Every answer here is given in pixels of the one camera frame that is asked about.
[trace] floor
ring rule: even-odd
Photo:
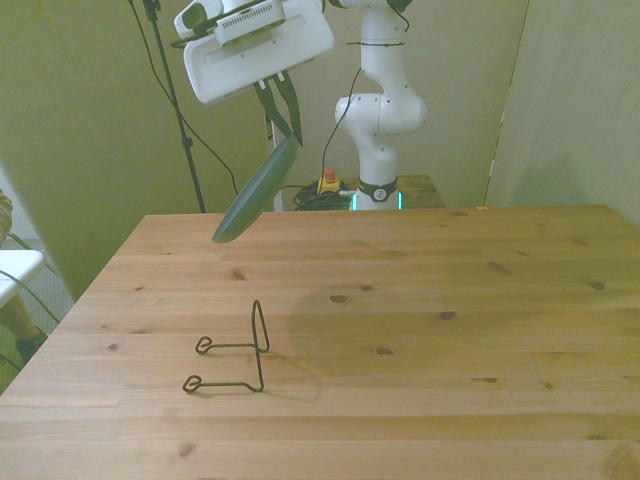
[[[34,250],[42,250],[40,241],[26,239],[24,241]],[[1,248],[2,250],[20,250],[22,247],[20,247],[20,245],[11,238],[8,238]],[[40,297],[44,304],[47,305],[47,307],[59,319],[64,318],[73,306],[73,300],[71,300],[69,292],[64,286],[62,280],[48,269],[44,269],[29,284],[29,288],[31,288],[31,290]],[[56,327],[56,323],[49,315],[47,315],[42,307],[38,305],[35,299],[26,292],[23,292],[20,295],[27,307],[27,312],[29,313],[33,324],[40,327],[47,334],[53,332]],[[13,337],[3,327],[0,327],[0,352],[18,366],[22,366],[22,360],[15,348]],[[5,391],[17,373],[16,369],[8,362],[0,359],[0,394]]]

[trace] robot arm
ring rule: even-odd
[[[415,132],[427,117],[426,104],[411,88],[405,73],[405,25],[387,0],[366,0],[366,4],[365,0],[332,0],[338,2],[343,8],[365,9],[362,72],[384,92],[354,94],[351,100],[344,97],[336,107],[336,121],[342,119],[341,127],[353,139],[360,157],[358,207],[395,209],[397,155],[379,135]]]
[[[364,10],[362,70],[384,93],[343,98],[336,119],[352,136],[360,155],[360,208],[397,208],[397,158],[379,134],[416,131],[426,118],[424,101],[411,89],[404,69],[404,11],[412,0],[329,0],[341,8]],[[194,0],[175,27],[190,41],[184,61],[198,99],[213,105],[252,85],[263,100],[266,79],[283,83],[286,70],[328,51],[334,37],[321,0]],[[278,84],[283,92],[292,90]],[[299,143],[301,132],[296,135]],[[236,198],[214,241],[228,242],[259,216],[276,194],[295,159],[298,142],[289,136],[272,152]]]

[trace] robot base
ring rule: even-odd
[[[351,202],[352,210],[402,210],[402,193],[393,192],[384,202],[374,202],[369,195],[359,189]]]

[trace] black cable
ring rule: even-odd
[[[4,356],[3,354],[0,353],[0,360],[4,360],[5,362],[7,362],[9,365],[11,365],[13,368],[15,368],[16,370],[20,371],[22,370],[18,365],[16,365],[15,363],[13,363],[13,361],[11,361],[10,358]]]
[[[396,7],[391,5],[391,2],[389,0],[387,0],[387,5],[389,5],[389,7],[391,7],[391,10],[396,12],[396,15],[398,15],[401,19],[403,19],[404,23],[407,24],[407,28],[404,29],[404,32],[407,33],[409,31],[409,28],[411,28],[411,24],[409,23],[409,20],[407,20]]]
[[[329,137],[329,140],[327,141],[327,144],[324,147],[324,151],[322,152],[322,171],[320,172],[320,178],[321,179],[324,178],[324,166],[325,166],[325,162],[326,162],[326,159],[327,159],[327,150],[329,149],[329,144],[331,144],[331,140],[333,140],[333,136],[338,131],[338,128],[340,127],[340,124],[342,123],[342,120],[344,120],[344,117],[347,116],[347,112],[349,111],[349,108],[351,107],[351,102],[353,102],[353,90],[356,88],[356,82],[358,81],[358,77],[360,76],[360,72],[362,72],[362,68],[358,69],[358,72],[356,73],[356,76],[353,79],[353,83],[351,84],[351,90],[349,91],[349,102],[347,103],[347,108],[345,109],[344,113],[340,117],[340,120],[338,121],[338,123],[336,124],[335,128],[333,129],[333,132],[331,132],[331,136]]]
[[[138,29],[140,30],[140,35],[142,36],[142,41],[144,42],[144,47],[145,47],[145,49],[147,51],[147,58],[149,59],[149,65],[151,66],[151,71],[153,72],[153,76],[156,78],[156,81],[158,82],[158,85],[160,85],[160,88],[162,89],[162,91],[164,92],[165,96],[169,100],[169,103],[171,103],[171,105],[174,105],[173,100],[171,99],[171,95],[169,95],[169,92],[167,91],[167,88],[164,86],[164,83],[162,83],[162,80],[160,80],[160,76],[158,75],[158,72],[156,71],[155,64],[153,63],[153,56],[151,55],[151,49],[149,48],[149,42],[147,41],[147,36],[144,33],[144,29],[142,28],[142,22],[140,22],[140,17],[138,16],[138,12],[136,11],[135,6],[133,5],[133,1],[130,0],[129,4],[131,5],[131,10],[133,11],[133,15],[136,18],[136,23],[138,24]],[[182,118],[182,121],[187,126],[189,131],[191,133],[193,133],[193,135],[198,139],[198,141],[207,150],[209,150],[218,159],[220,164],[229,172],[229,175],[231,176],[231,183],[233,184],[233,190],[235,191],[236,195],[238,195],[238,187],[236,186],[236,178],[235,178],[235,175],[233,174],[233,171],[231,170],[231,168],[229,168],[229,166],[222,160],[222,158],[220,158],[220,156],[202,139],[202,137],[200,137],[200,135],[198,135],[198,133],[191,127],[189,122],[187,122],[187,119],[184,117],[184,115],[182,115],[182,112],[180,112],[180,117]]]
[[[340,189],[347,190],[345,182],[340,182]],[[296,211],[345,210],[349,208],[351,197],[343,197],[339,192],[323,192],[318,195],[318,182],[303,187],[293,197]]]
[[[280,187],[280,190],[284,190],[285,188],[307,188],[309,185],[285,185],[284,187]]]
[[[42,300],[40,300],[40,297],[38,297],[35,293],[33,293],[33,290],[31,290],[29,287],[27,287],[22,281],[18,280],[16,277],[11,275],[10,273],[5,272],[4,270],[0,270],[0,274],[4,275],[5,277],[10,278],[14,282],[16,282],[18,285],[20,285],[20,287],[22,287],[24,290],[26,290],[35,299],[35,301],[38,302],[42,308],[44,308],[44,311],[47,312],[51,318],[53,318],[54,322],[56,322],[57,324],[60,324],[60,320],[58,320],[58,317],[56,317],[53,314],[53,312],[51,312],[51,310],[49,310],[49,308],[44,304],[44,302]]]

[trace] table surface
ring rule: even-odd
[[[0,250],[0,270],[13,275],[22,283],[29,283],[45,266],[44,255],[35,250]],[[0,274],[0,307],[22,287]]]
[[[640,233],[606,207],[146,217],[0,397],[4,479],[640,478]],[[271,352],[199,356],[202,335]]]

